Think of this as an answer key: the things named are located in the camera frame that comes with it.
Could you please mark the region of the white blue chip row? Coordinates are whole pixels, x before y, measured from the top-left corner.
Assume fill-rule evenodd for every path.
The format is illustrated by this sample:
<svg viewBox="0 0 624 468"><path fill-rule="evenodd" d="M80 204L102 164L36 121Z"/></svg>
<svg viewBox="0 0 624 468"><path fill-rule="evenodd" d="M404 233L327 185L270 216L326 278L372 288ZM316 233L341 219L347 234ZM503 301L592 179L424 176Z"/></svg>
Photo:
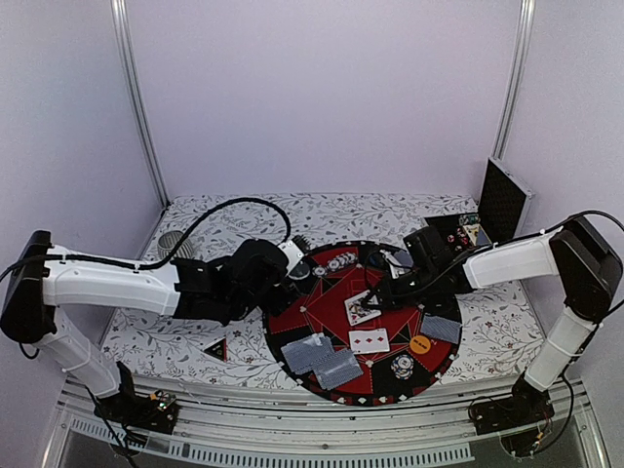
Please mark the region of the white blue chip row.
<svg viewBox="0 0 624 468"><path fill-rule="evenodd" d="M358 257L355 253L341 253L331 258L325 265L318 264L312 270L317 277L325 277L331 273L338 272L346 267L356 264Z"/></svg>

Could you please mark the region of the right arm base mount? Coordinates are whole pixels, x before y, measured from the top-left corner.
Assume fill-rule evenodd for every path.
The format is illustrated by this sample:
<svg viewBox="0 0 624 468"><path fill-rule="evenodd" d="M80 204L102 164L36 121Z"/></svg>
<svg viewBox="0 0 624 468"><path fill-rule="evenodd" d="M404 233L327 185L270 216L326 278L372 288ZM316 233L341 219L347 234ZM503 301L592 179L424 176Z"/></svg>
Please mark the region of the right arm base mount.
<svg viewBox="0 0 624 468"><path fill-rule="evenodd" d="M509 431L499 437L499 442L516 458L533 456L540 449L554 415L549 399L531 407L514 397L482 398L473 401L468 408L468 417L478 435Z"/></svg>

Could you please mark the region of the three of diamonds card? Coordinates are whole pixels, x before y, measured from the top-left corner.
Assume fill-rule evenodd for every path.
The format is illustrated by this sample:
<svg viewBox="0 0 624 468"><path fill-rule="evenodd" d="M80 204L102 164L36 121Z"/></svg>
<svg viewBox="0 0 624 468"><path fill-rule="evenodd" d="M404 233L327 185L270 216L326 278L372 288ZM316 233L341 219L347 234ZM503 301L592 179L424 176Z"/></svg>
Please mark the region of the three of diamonds card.
<svg viewBox="0 0 624 468"><path fill-rule="evenodd" d="M355 355L385 353L390 351L386 329L350 331L349 346Z"/></svg>

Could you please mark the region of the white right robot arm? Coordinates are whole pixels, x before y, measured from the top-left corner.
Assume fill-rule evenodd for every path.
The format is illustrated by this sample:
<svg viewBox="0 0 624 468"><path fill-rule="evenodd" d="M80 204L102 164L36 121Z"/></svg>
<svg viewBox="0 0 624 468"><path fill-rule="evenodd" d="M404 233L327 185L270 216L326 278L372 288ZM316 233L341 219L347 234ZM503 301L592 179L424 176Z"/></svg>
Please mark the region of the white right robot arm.
<svg viewBox="0 0 624 468"><path fill-rule="evenodd" d="M412 267L389 273L371 287L379 309L395 310L429 293L470 293L520 282L550 328L520 378L526 386L504 405L504 416L524 425L540 412L555 380L579 359L606 317L622 308L623 260L592 223L594 216L621 227L611 214L586 210L532 234L470 249L456 257L434 228L407 239Z"/></svg>

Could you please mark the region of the black dealer button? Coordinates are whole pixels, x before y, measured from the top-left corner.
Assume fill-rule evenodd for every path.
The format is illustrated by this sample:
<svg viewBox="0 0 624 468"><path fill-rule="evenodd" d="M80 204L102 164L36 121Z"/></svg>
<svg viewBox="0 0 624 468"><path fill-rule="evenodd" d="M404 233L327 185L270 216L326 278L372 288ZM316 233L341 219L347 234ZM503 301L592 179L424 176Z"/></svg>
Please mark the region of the black dealer button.
<svg viewBox="0 0 624 468"><path fill-rule="evenodd" d="M310 266L301 261L293 270L290 271L289 277L294 281L302 281L309 277L310 272Z"/></svg>

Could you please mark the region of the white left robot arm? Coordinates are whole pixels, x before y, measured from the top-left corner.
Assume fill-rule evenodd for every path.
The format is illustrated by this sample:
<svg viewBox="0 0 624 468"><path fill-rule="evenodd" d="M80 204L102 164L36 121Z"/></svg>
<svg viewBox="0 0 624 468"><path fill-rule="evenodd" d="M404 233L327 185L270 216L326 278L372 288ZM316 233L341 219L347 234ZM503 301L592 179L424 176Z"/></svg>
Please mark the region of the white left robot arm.
<svg viewBox="0 0 624 468"><path fill-rule="evenodd" d="M279 288L308 251L300 236L280 244L250 239L209 262L168 256L146 263L75 253L53 245L50 232L36 231L5 274L1 330L50 353L123 422L135 423L145 404L132 391L129 371L96 350L64 306L138 309L226 326L257 307L273 310Z"/></svg>

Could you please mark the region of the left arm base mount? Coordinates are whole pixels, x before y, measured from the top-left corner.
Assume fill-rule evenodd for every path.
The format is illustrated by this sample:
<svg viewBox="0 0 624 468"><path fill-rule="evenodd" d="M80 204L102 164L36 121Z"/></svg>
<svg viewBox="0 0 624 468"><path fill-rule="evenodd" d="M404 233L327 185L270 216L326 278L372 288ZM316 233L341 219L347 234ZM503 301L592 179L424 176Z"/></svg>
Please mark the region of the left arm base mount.
<svg viewBox="0 0 624 468"><path fill-rule="evenodd" d="M179 412L176 397L163 390L149 396L131 392L96 398L95 406L95 415L102 419L167 435L173 434Z"/></svg>

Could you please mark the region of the queen of hearts card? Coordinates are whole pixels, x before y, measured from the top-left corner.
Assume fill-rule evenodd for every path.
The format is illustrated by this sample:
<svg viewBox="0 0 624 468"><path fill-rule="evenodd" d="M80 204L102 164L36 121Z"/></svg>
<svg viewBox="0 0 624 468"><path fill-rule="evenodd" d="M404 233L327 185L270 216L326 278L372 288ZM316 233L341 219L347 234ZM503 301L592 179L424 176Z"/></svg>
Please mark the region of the queen of hearts card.
<svg viewBox="0 0 624 468"><path fill-rule="evenodd" d="M361 293L347 298L344 301L347 321L350 326L354 327L364 322L377 318L381 315L380 310L366 310L360 305Z"/></svg>

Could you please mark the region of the blue playing card deck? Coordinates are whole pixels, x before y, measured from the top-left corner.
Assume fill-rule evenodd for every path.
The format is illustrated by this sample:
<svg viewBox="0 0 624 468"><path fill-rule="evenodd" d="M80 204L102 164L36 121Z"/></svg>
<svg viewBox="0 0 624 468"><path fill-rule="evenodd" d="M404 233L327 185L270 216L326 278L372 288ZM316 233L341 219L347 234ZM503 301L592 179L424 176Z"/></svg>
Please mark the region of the blue playing card deck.
<svg viewBox="0 0 624 468"><path fill-rule="evenodd" d="M324 390L333 390L364 374L350 349L342 349L324 357L312 366L312 371Z"/></svg>

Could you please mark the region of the orange big blind button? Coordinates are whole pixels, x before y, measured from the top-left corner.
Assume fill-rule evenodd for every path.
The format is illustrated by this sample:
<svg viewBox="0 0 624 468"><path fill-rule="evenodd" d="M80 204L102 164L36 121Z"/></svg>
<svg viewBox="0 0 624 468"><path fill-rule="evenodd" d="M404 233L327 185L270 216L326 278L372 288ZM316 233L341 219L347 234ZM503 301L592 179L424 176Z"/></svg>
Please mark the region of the orange big blind button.
<svg viewBox="0 0 624 468"><path fill-rule="evenodd" d="M422 334L414 336L409 342L409 349L415 355L427 354L432 347L430 339Z"/></svg>

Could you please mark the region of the blue card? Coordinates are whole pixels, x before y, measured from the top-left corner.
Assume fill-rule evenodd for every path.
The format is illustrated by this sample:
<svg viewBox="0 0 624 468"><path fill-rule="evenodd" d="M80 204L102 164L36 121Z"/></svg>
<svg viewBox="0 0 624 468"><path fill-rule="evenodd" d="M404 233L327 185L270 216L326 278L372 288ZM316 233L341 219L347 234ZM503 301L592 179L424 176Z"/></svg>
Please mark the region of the blue card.
<svg viewBox="0 0 624 468"><path fill-rule="evenodd" d="M462 324L444 317L425 314L420 331L427 337L458 344L460 342Z"/></svg>
<svg viewBox="0 0 624 468"><path fill-rule="evenodd" d="M405 251L396 251L392 253L392 257L394 258L393 262L401 268L404 269L412 269L413 268L413 260L410 255Z"/></svg>
<svg viewBox="0 0 624 468"><path fill-rule="evenodd" d="M331 340L322 333L313 333L281 347L285 363L294 374L313 370L317 362L333 353Z"/></svg>

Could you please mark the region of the white blue chip stack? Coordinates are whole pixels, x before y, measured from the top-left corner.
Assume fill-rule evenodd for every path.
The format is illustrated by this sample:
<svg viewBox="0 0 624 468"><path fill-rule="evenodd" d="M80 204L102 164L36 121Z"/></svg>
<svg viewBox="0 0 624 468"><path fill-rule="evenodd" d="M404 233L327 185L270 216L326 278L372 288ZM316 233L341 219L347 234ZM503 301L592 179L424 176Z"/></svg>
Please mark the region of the white blue chip stack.
<svg viewBox="0 0 624 468"><path fill-rule="evenodd" d="M408 380L413 375L414 359L408 354L395 357L391 363L391 371L399 380Z"/></svg>

